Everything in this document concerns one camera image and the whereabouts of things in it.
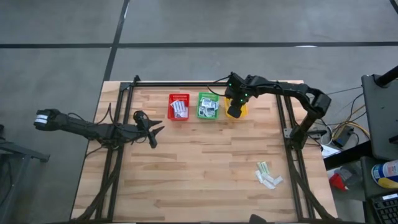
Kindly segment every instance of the red basket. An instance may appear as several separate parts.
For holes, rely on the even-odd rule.
[[[185,106],[188,109],[188,117],[187,118],[175,118],[174,117],[174,109],[171,107],[171,103],[176,100],[184,101]],[[167,118],[172,121],[186,121],[189,118],[189,94],[170,94],[169,95],[169,109],[167,110]]]

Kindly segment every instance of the keyboard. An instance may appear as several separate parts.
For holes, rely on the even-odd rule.
[[[371,202],[378,223],[398,223],[398,194],[378,196],[372,198]]]

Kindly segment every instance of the gray floor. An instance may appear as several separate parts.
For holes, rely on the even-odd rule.
[[[0,0],[0,44],[111,43],[123,0]],[[121,42],[398,41],[398,15],[388,0],[137,0]],[[33,162],[14,211],[18,223],[68,220],[87,141],[36,131],[35,112],[58,108],[91,120],[110,49],[0,49],[0,123],[5,137],[50,153]],[[305,80],[330,93],[360,86],[362,75],[397,65],[398,47],[119,49],[111,80],[214,80],[230,71],[274,80]],[[325,121],[361,90],[331,95]],[[359,124],[367,127],[366,117]],[[359,201],[335,194],[338,215],[363,221]]]

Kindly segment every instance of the can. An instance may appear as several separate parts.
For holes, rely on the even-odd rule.
[[[372,177],[380,187],[398,189],[398,160],[375,165]]]

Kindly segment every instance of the plastic basket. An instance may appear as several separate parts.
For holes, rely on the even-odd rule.
[[[231,104],[231,99],[224,98],[225,114],[229,118],[234,118],[228,114],[228,108],[229,108],[230,104]],[[242,111],[242,113],[239,118],[243,118],[244,116],[248,115],[248,108],[247,108],[246,104],[242,106],[241,111]]]
[[[187,118],[176,118],[174,116],[174,109],[171,107],[171,103],[176,100],[184,101],[185,106],[188,109],[188,117]],[[167,118],[172,121],[186,121],[189,118],[189,94],[170,94],[169,95],[169,108],[167,110]]]
[[[216,110],[216,114],[214,117],[206,117],[206,116],[201,116],[199,115],[199,107],[200,107],[200,101],[201,99],[205,97],[205,98],[209,98],[215,102],[218,102],[218,96],[216,94],[212,94],[212,93],[199,93],[199,97],[198,97],[198,104],[197,104],[197,117],[200,119],[218,119],[218,111],[220,110],[220,105],[218,105],[218,109]]]

